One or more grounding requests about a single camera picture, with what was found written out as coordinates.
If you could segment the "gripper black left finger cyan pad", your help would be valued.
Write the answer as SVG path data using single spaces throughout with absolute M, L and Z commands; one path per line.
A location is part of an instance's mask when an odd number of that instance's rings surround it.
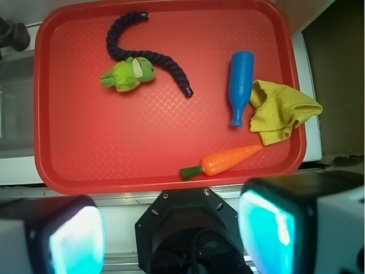
M 104 217 L 88 196 L 1 201 L 1 273 L 101 273 Z

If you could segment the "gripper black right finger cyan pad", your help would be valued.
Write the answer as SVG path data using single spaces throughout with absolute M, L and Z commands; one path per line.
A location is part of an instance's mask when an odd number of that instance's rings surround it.
M 363 273 L 364 176 L 250 179 L 238 201 L 238 226 L 259 273 Z

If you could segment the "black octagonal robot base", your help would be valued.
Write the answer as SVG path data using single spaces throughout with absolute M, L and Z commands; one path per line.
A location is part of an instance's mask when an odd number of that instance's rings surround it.
M 237 211 L 209 188 L 162 192 L 135 235 L 144 273 L 252 273 Z

